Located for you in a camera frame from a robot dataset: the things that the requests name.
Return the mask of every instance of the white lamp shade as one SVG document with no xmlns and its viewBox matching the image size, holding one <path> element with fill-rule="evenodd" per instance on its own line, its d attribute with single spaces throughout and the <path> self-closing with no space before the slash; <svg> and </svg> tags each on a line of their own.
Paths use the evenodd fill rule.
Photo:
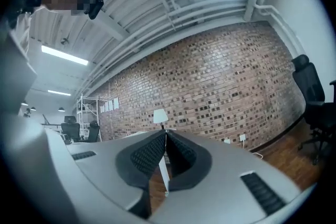
<svg viewBox="0 0 336 224">
<path fill-rule="evenodd" d="M 166 112 L 164 112 L 164 109 L 157 109 L 154 110 L 154 119 L 153 123 L 161 123 L 168 120 Z"/>
</svg>

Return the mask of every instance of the white shelving unit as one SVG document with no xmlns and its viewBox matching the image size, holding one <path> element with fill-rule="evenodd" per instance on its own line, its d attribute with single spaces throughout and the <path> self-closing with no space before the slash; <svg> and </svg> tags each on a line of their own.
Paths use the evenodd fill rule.
<svg viewBox="0 0 336 224">
<path fill-rule="evenodd" d="M 98 101 L 102 100 L 99 98 L 85 97 L 81 94 L 80 98 L 76 102 L 76 111 L 77 111 L 77 122 L 80 125 L 80 135 L 83 135 L 85 138 L 89 136 L 89 125 L 90 122 L 96 120 L 99 124 L 99 113 L 98 113 Z M 100 141 L 101 134 L 99 130 L 98 137 Z"/>
</svg>

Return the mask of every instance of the brick wall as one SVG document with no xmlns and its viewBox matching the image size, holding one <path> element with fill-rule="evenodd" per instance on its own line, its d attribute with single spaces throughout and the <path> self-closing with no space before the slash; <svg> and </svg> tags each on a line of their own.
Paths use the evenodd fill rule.
<svg viewBox="0 0 336 224">
<path fill-rule="evenodd" d="M 119 98 L 101 113 L 103 140 L 165 127 L 253 148 L 281 133 L 304 110 L 291 55 L 266 22 L 235 24 L 185 38 L 133 64 L 93 96 Z"/>
</svg>

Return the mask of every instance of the black baseboard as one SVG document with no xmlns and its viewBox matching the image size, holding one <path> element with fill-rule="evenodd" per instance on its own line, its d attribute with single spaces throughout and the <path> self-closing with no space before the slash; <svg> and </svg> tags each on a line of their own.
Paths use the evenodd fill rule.
<svg viewBox="0 0 336 224">
<path fill-rule="evenodd" d="M 271 140 L 267 141 L 266 143 L 253 148 L 252 150 L 250 150 L 250 152 L 254 153 L 254 152 L 261 151 L 264 148 L 273 144 L 274 142 L 278 141 L 285 134 L 287 134 L 290 130 L 292 130 L 302 119 L 303 119 L 303 115 L 299 116 L 299 118 L 296 121 L 294 121 L 290 126 L 288 126 L 283 132 L 281 132 L 280 134 L 278 134 L 276 137 L 272 138 Z"/>
</svg>

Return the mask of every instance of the black office chair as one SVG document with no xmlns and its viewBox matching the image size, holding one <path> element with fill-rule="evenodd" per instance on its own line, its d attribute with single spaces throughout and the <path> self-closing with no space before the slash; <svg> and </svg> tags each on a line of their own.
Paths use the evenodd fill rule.
<svg viewBox="0 0 336 224">
<path fill-rule="evenodd" d="M 306 55 L 300 55 L 292 60 L 295 66 L 293 78 L 299 86 L 306 101 L 304 118 L 313 130 L 313 138 L 300 144 L 299 150 L 304 144 L 320 142 L 320 146 L 313 164 L 316 165 L 322 151 L 323 142 L 333 143 L 336 131 L 336 92 L 334 88 L 334 102 L 325 103 L 324 91 L 317 75 L 315 66 L 309 62 Z M 330 85 L 336 86 L 336 80 Z"/>
<path fill-rule="evenodd" d="M 65 116 L 64 123 L 61 123 L 63 134 L 67 134 L 74 142 L 79 142 L 79 123 L 76 122 L 75 116 Z"/>
<path fill-rule="evenodd" d="M 98 138 L 100 126 L 98 125 L 97 121 L 90 122 L 90 129 L 89 129 L 89 137 L 86 140 L 81 140 L 81 142 L 86 143 L 95 143 Z"/>
</svg>

